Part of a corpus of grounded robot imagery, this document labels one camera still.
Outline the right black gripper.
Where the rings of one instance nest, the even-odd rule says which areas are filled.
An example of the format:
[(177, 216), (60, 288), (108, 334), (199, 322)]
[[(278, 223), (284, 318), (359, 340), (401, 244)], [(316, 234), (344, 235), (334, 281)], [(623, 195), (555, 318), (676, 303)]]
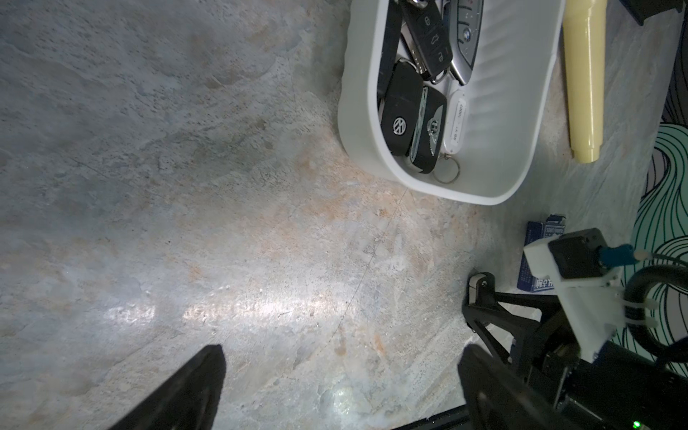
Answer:
[[(503, 307), (505, 304), (537, 309), (541, 318), (536, 321), (515, 315)], [(556, 296), (497, 292), (492, 273), (475, 272), (469, 276), (462, 313), (492, 355), (523, 383), (547, 403), (562, 401), (564, 384), (580, 364), (581, 348)], [(510, 349), (490, 333), (489, 325), (512, 335)]]

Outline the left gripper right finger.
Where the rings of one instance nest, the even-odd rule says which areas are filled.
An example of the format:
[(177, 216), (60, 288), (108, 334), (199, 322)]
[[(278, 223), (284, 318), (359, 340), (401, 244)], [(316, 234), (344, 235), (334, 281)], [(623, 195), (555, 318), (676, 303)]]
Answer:
[(475, 429), (575, 429), (545, 400), (482, 347), (469, 344), (458, 373)]

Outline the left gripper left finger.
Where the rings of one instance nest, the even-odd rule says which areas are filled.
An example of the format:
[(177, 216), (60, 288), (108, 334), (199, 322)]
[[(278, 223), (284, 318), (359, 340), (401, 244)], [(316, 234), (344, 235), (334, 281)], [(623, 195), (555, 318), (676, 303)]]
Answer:
[(207, 345), (112, 427), (211, 429), (226, 370), (222, 346)]

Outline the black Bentley key fob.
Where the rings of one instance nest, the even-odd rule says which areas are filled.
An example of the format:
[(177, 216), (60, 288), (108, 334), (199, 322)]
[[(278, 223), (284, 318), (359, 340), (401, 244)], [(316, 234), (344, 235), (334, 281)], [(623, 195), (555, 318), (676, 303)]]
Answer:
[(439, 158), (444, 134), (447, 98), (440, 91), (424, 86), (408, 161), (421, 174), (431, 173)]

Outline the white plastic storage box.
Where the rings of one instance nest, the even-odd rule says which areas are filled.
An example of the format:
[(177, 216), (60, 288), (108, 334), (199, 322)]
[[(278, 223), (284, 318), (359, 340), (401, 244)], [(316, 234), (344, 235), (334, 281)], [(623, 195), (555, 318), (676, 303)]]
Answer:
[(563, 1), (487, 1), (471, 79), (438, 86), (448, 99), (465, 93), (469, 114), (459, 166), (415, 172), (390, 154), (378, 116), (376, 85), (388, 4), (354, 1), (341, 81), (341, 143), (360, 168), (415, 191), (468, 204), (496, 205), (525, 179), (539, 138), (557, 57)]

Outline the black VW flip key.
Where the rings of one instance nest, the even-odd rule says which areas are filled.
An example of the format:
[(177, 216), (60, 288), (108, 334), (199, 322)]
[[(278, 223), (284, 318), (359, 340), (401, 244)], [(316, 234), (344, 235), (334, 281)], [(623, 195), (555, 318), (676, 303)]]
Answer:
[(383, 139), (392, 156), (404, 156), (410, 148), (423, 87), (415, 66), (403, 59), (394, 65), (381, 116)]

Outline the black flip key with ring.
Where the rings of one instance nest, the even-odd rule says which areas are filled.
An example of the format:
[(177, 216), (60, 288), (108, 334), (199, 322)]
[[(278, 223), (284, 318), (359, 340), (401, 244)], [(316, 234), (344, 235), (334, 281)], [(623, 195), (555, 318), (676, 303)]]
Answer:
[(453, 60), (448, 30), (435, 1), (401, 1), (402, 35), (425, 81), (441, 82)]

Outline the black plain key fob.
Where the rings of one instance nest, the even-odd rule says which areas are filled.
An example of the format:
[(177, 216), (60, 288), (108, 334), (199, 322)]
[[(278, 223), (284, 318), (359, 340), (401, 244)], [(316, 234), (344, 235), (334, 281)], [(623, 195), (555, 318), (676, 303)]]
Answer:
[(402, 22), (403, 18), (399, 2), (389, 1), (376, 88), (376, 98), (378, 101), (381, 101), (385, 97), (385, 93), (387, 92), (392, 78), (392, 70), (396, 62), (398, 45), (401, 38)]

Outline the silver black BMW key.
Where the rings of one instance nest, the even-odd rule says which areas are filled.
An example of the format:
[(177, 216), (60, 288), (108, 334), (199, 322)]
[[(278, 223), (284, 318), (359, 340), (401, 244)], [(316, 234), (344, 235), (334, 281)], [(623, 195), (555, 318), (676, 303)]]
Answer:
[(443, 2), (444, 25), (448, 30), (453, 53), (450, 72), (460, 85), (469, 82), (475, 66), (483, 10), (483, 0)]

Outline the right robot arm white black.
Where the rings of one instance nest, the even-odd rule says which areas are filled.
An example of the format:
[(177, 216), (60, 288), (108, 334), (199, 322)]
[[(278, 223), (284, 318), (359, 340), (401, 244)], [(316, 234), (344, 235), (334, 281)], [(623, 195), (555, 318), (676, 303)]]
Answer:
[(495, 277), (469, 277), (462, 313), (485, 343), (458, 365), (476, 429), (685, 429), (687, 380), (607, 342), (582, 358), (555, 296), (496, 291)]

